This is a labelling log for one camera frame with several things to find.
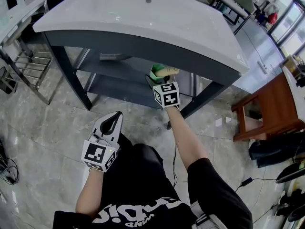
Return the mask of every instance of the white countertop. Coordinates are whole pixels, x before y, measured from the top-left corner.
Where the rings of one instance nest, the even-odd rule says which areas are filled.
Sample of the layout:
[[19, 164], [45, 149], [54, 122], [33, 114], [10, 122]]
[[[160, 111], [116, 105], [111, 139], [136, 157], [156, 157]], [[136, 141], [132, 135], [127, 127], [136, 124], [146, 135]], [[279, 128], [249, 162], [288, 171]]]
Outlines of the white countertop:
[[301, 94], [301, 88], [296, 86], [295, 78], [286, 67], [283, 67], [283, 72], [289, 84], [292, 97], [295, 101], [297, 116], [305, 123], [305, 99]]
[[136, 35], [197, 52], [241, 73], [248, 71], [244, 53], [223, 15], [194, 0], [65, 0], [33, 29]]
[[0, 44], [8, 35], [12, 34], [17, 29], [17, 24], [20, 21], [24, 21], [30, 17], [43, 5], [44, 1], [45, 0], [34, 0], [27, 6], [17, 5], [7, 11], [6, 14], [2, 14], [0, 18]]

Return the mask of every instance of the person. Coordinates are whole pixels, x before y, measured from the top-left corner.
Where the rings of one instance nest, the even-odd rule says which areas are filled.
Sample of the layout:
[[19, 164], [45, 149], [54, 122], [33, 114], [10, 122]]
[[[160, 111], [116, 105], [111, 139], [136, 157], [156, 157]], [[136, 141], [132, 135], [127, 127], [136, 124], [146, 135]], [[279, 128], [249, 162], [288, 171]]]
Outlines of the person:
[[175, 106], [166, 111], [188, 172], [191, 207], [180, 201], [157, 151], [144, 144], [132, 146], [120, 134], [118, 157], [106, 173], [91, 169], [76, 213], [56, 211], [54, 229], [194, 228], [198, 215], [191, 208], [196, 204], [228, 229], [253, 228], [251, 212], [217, 174], [180, 111]]

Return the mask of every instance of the green cup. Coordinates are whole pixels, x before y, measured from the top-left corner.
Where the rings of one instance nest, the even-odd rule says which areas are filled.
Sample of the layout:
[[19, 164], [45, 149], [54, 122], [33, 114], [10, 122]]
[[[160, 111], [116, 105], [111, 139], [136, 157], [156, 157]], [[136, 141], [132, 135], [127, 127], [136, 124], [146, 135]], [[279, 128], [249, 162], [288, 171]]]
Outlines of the green cup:
[[155, 73], [156, 73], [157, 71], [159, 71], [159, 70], [164, 69], [164, 68], [165, 68], [165, 66], [164, 66], [163, 64], [161, 64], [161, 63], [156, 63], [156, 64], [154, 64], [154, 65], [152, 66], [152, 69], [151, 69], [150, 73], [149, 73], [149, 76], [150, 76], [154, 81], [156, 81], [156, 82], [161, 82], [162, 79], [163, 79], [163, 77], [157, 77], [157, 76], [155, 75]]

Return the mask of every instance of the red object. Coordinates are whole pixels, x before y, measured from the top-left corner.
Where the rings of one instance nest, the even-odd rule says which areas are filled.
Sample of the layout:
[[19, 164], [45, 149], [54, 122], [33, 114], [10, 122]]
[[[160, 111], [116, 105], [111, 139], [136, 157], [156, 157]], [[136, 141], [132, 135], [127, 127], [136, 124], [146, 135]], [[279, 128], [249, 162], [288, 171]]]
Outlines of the red object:
[[277, 13], [270, 14], [268, 17], [268, 22], [274, 25], [276, 21], [277, 21]]

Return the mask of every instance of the gray marble floor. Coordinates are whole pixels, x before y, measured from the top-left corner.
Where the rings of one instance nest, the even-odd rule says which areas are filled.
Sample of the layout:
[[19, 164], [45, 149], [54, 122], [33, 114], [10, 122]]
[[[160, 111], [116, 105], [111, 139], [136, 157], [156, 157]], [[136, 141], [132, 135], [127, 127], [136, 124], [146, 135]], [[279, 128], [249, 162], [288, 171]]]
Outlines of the gray marble floor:
[[[84, 84], [88, 75], [78, 72], [78, 77]], [[89, 97], [95, 99], [95, 105], [87, 111], [61, 78], [55, 64], [40, 91], [48, 97], [55, 92], [50, 105], [42, 103], [22, 84], [14, 94], [0, 93], [0, 138], [7, 155], [17, 162], [20, 170], [20, 182], [16, 185], [0, 180], [0, 190], [7, 200], [6, 205], [0, 202], [2, 229], [52, 228], [54, 211], [74, 210], [87, 172], [80, 160], [83, 141], [94, 121], [112, 111], [123, 112], [122, 132], [133, 143], [146, 143], [157, 149], [173, 182], [175, 142], [172, 131], [165, 129], [168, 121], [165, 112], [107, 97], [96, 99], [94, 95]], [[183, 97], [182, 105], [189, 101]], [[281, 164], [256, 168], [248, 157], [248, 142], [232, 141], [237, 128], [236, 115], [221, 97], [186, 122], [204, 144], [215, 169], [233, 189], [248, 177], [274, 178], [285, 167]], [[176, 174], [177, 193], [182, 201], [189, 203], [187, 173], [179, 156]], [[238, 194], [256, 220], [278, 200], [282, 190], [283, 186], [276, 186], [273, 181], [254, 181], [239, 189]], [[255, 227], [261, 228], [259, 223], [265, 221], [260, 220]]]

